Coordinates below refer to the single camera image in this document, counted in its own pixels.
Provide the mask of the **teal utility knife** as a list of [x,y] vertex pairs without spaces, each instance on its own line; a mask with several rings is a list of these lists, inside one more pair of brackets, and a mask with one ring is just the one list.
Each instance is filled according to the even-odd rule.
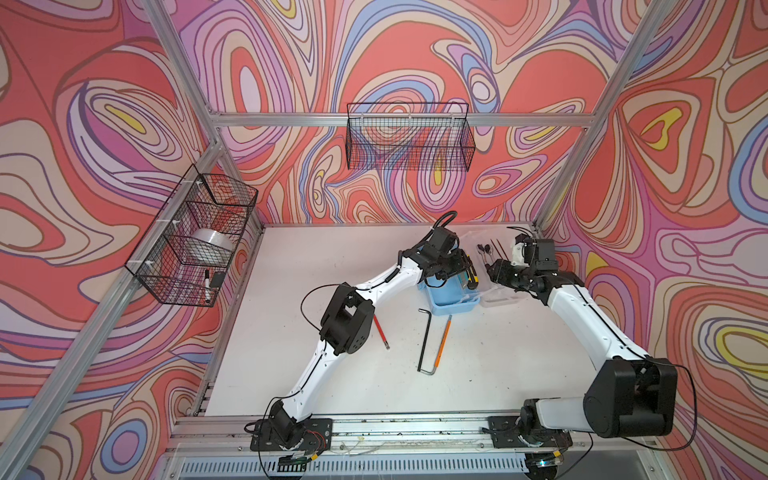
[[467,273],[467,271],[462,271],[462,272],[461,272],[461,273],[458,275],[458,278],[459,278],[459,281],[460,281],[460,283],[461,283],[461,287],[462,287],[464,290],[468,290],[468,289],[469,289],[469,280],[470,280],[470,277],[469,277],[469,274]]

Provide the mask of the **blue plastic tool box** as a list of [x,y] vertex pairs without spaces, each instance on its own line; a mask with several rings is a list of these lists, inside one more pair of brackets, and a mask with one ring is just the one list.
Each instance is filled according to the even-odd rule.
[[[510,247],[514,242],[513,237],[503,238],[501,233],[489,233],[488,231],[469,230],[461,234],[461,247],[471,258],[476,269],[479,285],[476,290],[464,290],[461,287],[458,276],[452,277],[447,281],[438,281],[429,278],[426,282],[419,285],[419,289],[427,297],[430,309],[434,315],[448,316],[462,313],[468,313],[477,307],[496,308],[510,306],[524,299],[522,293],[493,283],[487,274],[486,267],[483,265],[480,254],[477,250],[477,244],[490,244],[491,239],[499,239],[506,250],[509,260],[512,258]],[[493,248],[494,261],[500,259]]]

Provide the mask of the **orange black screwdriver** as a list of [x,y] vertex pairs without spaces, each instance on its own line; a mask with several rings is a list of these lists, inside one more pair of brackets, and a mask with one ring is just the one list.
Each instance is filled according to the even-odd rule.
[[494,241],[493,239],[491,239],[491,246],[492,246],[492,248],[493,248],[494,252],[496,253],[496,255],[497,255],[497,256],[498,256],[500,259],[502,259],[502,260],[503,260],[505,257],[503,256],[503,254],[502,254],[501,250],[499,249],[498,245],[495,243],[495,241]]

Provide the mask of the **red hex key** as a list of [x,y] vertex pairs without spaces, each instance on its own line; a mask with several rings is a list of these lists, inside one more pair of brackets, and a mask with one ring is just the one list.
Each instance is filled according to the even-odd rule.
[[377,329],[377,332],[379,334],[379,337],[380,337],[380,339],[381,339],[385,349],[386,350],[390,350],[391,349],[390,344],[389,344],[388,339],[387,339],[387,337],[385,335],[385,332],[384,332],[384,330],[383,330],[383,328],[381,326],[381,323],[378,320],[378,317],[376,315],[374,315],[373,320],[374,320],[374,325],[375,325],[375,327]]

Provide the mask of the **yellow black utility knife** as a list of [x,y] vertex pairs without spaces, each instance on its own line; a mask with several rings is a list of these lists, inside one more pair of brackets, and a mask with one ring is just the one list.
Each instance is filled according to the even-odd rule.
[[466,274],[467,274],[467,289],[474,291],[479,285],[479,279],[474,267],[474,264],[470,257],[466,260]]

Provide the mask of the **small black screwdriver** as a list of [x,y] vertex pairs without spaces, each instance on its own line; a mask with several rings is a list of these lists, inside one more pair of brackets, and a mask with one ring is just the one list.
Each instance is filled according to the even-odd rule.
[[505,260],[510,261],[509,256],[507,255],[506,250],[504,249],[501,241],[499,239],[496,239],[495,241],[499,251],[501,252],[500,255],[503,256]]

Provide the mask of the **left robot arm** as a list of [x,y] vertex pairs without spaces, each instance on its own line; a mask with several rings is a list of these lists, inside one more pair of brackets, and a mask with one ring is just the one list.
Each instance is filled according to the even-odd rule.
[[259,434],[268,432],[287,448],[298,445],[321,387],[340,362],[368,340],[376,306],[429,279],[442,286],[467,270],[467,255],[448,228],[457,215],[452,210],[440,216],[415,245],[399,251],[395,264],[383,273],[358,285],[335,286],[319,321],[319,340],[309,364],[288,394],[270,401]]

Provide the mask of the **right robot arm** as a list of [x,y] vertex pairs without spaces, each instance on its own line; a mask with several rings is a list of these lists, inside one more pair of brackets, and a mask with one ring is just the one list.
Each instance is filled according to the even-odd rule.
[[678,375],[689,367],[656,358],[610,320],[584,282],[559,269],[550,239],[521,234],[513,254],[487,264],[489,279],[527,293],[555,313],[587,352],[595,376],[576,397],[529,399],[522,426],[572,430],[621,438],[644,447],[645,438],[669,435],[674,426]]

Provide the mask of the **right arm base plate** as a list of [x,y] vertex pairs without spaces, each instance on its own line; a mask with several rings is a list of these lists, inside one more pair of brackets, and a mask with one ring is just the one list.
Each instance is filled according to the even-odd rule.
[[489,435],[493,447],[497,449],[563,450],[573,446],[569,432],[526,426],[519,416],[489,416],[487,425],[481,427],[480,432]]

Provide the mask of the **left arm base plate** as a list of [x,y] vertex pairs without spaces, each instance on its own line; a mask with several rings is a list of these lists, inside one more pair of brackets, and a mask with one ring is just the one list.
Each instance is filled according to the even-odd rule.
[[334,422],[331,418],[310,417],[302,422],[257,420],[247,424],[253,452],[322,453],[332,446]]

